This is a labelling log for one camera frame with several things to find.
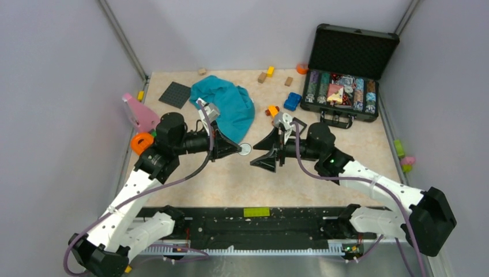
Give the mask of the teal garment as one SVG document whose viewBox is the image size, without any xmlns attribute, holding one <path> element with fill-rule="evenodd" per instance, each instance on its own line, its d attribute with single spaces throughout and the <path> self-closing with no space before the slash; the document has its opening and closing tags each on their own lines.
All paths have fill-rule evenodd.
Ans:
<svg viewBox="0 0 489 277">
<path fill-rule="evenodd" d="M 218 108 L 220 115 L 216 122 L 222 134 L 235 143 L 243 141 L 256 114 L 247 89 L 210 75 L 191 86 L 189 102 L 198 107 L 198 99 Z"/>
</svg>

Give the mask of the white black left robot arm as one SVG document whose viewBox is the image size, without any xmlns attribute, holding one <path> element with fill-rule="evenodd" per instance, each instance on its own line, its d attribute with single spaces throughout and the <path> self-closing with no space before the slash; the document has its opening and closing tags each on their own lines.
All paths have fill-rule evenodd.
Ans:
<svg viewBox="0 0 489 277">
<path fill-rule="evenodd" d="M 130 226 L 151 193 L 167 188 L 170 175 L 182 155 L 204 152 L 204 163 L 241 151 L 222 134 L 216 121 L 203 122 L 202 129 L 189 131 L 180 113 L 166 113 L 156 126 L 153 143 L 134 165 L 123 188 L 99 221 L 84 234 L 74 234 L 69 243 L 77 262 L 94 276 L 122 276 L 129 263 L 157 240 L 179 238 L 185 231 L 184 214 L 165 206 L 141 225 Z"/>
</svg>

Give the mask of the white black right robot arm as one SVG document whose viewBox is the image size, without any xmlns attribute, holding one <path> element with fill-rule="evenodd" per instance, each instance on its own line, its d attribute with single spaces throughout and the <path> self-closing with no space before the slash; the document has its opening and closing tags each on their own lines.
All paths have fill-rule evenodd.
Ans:
<svg viewBox="0 0 489 277">
<path fill-rule="evenodd" d="M 289 138 L 281 128 L 273 128 L 253 149 L 266 154 L 251 165 L 276 172 L 286 158 L 315 162 L 311 177 L 332 181 L 357 190 L 383 204 L 384 209 L 351 204 L 338 222 L 340 234 L 353 238 L 357 233 L 376 233 L 405 238 L 421 254 L 435 257 L 457 225 L 443 191 L 413 188 L 376 173 L 335 146 L 335 135 L 325 123 L 309 126 L 307 137 Z"/>
</svg>

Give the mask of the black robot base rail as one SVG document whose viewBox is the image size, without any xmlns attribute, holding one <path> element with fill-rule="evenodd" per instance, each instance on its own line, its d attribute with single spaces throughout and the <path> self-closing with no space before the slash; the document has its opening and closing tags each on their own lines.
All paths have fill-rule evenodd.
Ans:
<svg viewBox="0 0 489 277">
<path fill-rule="evenodd" d="M 175 220 L 169 239 L 199 250 L 327 249 L 331 239 L 376 239 L 358 233 L 343 218 L 344 207 L 272 207 L 266 216 L 245 216 L 244 208 L 161 208 Z"/>
</svg>

